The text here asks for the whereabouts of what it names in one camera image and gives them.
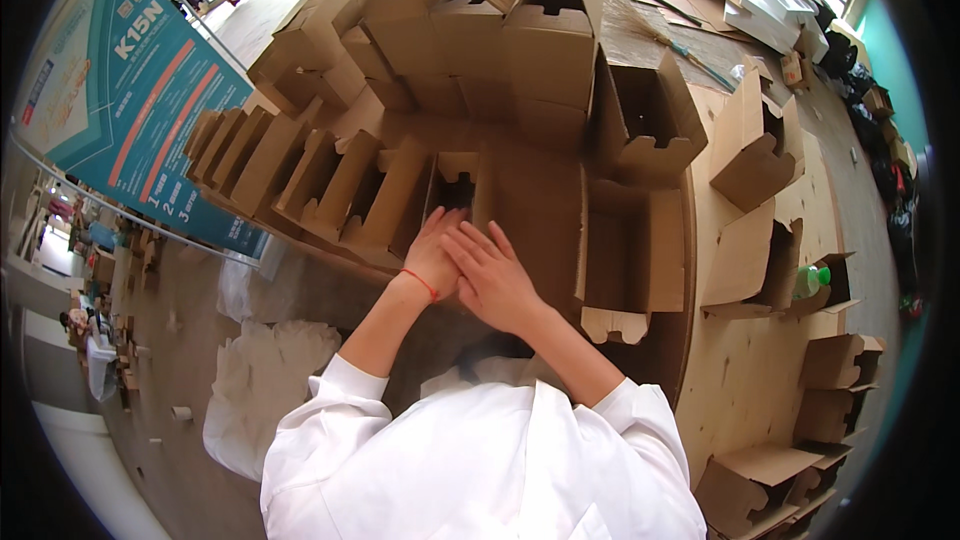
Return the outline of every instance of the white sleeve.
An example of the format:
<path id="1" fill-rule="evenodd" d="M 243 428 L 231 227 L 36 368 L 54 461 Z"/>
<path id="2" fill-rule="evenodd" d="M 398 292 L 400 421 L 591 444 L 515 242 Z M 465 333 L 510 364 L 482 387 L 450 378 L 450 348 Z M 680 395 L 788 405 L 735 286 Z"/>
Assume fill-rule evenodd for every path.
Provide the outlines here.
<path id="1" fill-rule="evenodd" d="M 274 498 L 327 480 L 392 419 L 380 402 L 387 378 L 357 369 L 340 354 L 309 385 L 314 397 L 280 420 L 267 450 L 260 486 L 265 523 Z"/>
<path id="2" fill-rule="evenodd" d="M 663 498 L 690 518 L 703 537 L 707 524 L 690 492 L 690 466 L 680 440 L 677 421 L 658 385 L 637 385 L 625 378 L 593 411 L 606 419 L 621 438 L 646 462 L 659 482 Z"/>

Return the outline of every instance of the hand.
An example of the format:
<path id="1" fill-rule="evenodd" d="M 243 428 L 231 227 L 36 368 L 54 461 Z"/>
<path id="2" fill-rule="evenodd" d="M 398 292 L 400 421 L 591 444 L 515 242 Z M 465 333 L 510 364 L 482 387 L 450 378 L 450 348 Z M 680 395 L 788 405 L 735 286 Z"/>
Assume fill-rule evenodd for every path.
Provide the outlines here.
<path id="1" fill-rule="evenodd" d="M 457 224 L 466 218 L 467 209 L 444 212 L 443 207 L 437 207 L 427 217 L 403 261 L 404 269 L 413 271 L 437 291 L 437 300 L 453 294 L 457 290 L 457 278 L 460 277 L 457 265 L 441 248 L 440 238 L 448 230 L 456 230 Z"/>
<path id="2" fill-rule="evenodd" d="M 536 316 L 550 309 L 537 294 L 507 234 L 489 222 L 494 244 L 468 222 L 448 229 L 440 245 L 462 272 L 460 302 L 481 321 L 501 332 L 524 337 Z"/>

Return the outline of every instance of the right hand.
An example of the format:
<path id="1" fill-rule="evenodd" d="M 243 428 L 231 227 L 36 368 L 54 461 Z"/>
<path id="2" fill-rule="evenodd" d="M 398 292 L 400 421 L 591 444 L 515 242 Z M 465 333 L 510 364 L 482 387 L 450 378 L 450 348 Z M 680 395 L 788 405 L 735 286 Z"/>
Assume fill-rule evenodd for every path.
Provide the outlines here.
<path id="1" fill-rule="evenodd" d="M 537 294 L 507 234 L 489 222 L 494 244 L 471 223 L 447 229 L 440 246 L 457 264 L 460 302 L 486 325 L 523 338 L 525 326 L 549 306 Z"/>

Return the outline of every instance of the floor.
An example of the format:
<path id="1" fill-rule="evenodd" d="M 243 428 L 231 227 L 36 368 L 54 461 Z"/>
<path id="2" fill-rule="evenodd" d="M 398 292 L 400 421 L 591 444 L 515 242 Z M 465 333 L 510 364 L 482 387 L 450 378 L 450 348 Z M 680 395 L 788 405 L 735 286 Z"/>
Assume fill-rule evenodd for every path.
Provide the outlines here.
<path id="1" fill-rule="evenodd" d="M 229 50 L 245 65 L 252 63 L 269 42 L 286 10 L 297 0 L 243 0 L 223 5 L 207 15 L 207 22 Z M 728 72 L 745 52 L 775 55 L 752 44 L 730 41 L 675 25 L 667 26 L 657 11 L 644 14 L 658 28 L 668 30 L 679 43 L 690 46 L 714 69 Z M 617 17 L 605 18 L 603 43 L 607 57 L 637 66 L 655 67 L 662 49 L 638 38 Z M 714 86 L 702 70 L 684 62 L 687 80 Z M 882 336 L 889 342 L 883 360 L 880 389 L 873 390 L 861 415 L 868 428 L 856 438 L 857 450 L 841 470 L 835 501 L 845 496 L 870 453 L 883 410 L 893 388 L 893 371 L 900 336 L 896 279 L 886 239 L 884 212 L 869 167 L 860 157 L 853 129 L 839 99 L 825 91 L 798 98 L 800 121 L 815 134 L 833 177 L 846 250 L 850 259 L 853 295 L 864 299 L 846 318 L 846 330 Z M 205 258 L 187 265 L 179 259 L 180 246 L 163 247 L 157 293 L 133 297 L 135 337 L 150 346 L 151 360 L 136 369 L 141 390 L 133 393 L 132 413 L 118 400 L 103 405 L 117 452 L 144 499 L 172 537 L 262 538 L 258 484 L 213 461 L 201 438 L 210 384 L 216 374 L 217 347 L 239 334 L 240 326 L 217 310 L 221 262 Z M 381 288 L 348 278 L 340 270 L 315 259 L 287 251 L 272 281 L 258 274 L 250 278 L 253 319 L 269 323 L 303 318 L 353 329 L 377 299 Z M 399 414 L 417 400 L 420 383 L 446 370 L 462 347 L 482 338 L 489 329 L 473 317 L 431 306 L 414 325 L 397 356 L 384 401 Z M 169 415 L 173 406 L 190 407 L 192 422 Z M 162 438 L 150 444 L 148 438 Z M 822 513 L 832 510 L 830 504 Z"/>

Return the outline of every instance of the white lab coat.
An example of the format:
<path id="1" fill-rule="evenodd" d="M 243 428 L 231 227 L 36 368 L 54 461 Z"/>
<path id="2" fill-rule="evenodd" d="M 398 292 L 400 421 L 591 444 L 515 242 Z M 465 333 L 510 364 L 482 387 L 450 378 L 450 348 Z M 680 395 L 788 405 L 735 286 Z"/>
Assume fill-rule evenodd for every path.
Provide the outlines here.
<path id="1" fill-rule="evenodd" d="M 590 409 L 541 380 L 457 384 L 391 421 L 387 379 L 339 354 L 309 385 L 263 467 L 271 539 L 707 536 L 659 386 Z"/>

